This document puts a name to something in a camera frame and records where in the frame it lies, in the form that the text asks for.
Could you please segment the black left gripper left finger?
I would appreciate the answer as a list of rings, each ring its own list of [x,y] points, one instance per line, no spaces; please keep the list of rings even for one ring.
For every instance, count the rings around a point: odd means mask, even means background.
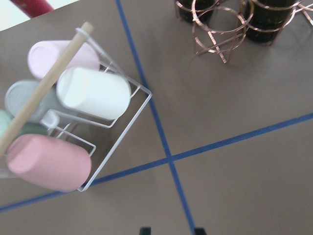
[[[141,227],[140,235],[151,235],[151,227]]]

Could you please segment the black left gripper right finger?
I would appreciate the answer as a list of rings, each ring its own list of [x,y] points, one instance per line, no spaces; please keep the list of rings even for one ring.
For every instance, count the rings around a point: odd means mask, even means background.
[[[194,229],[194,235],[206,235],[206,231],[204,228],[195,228]]]

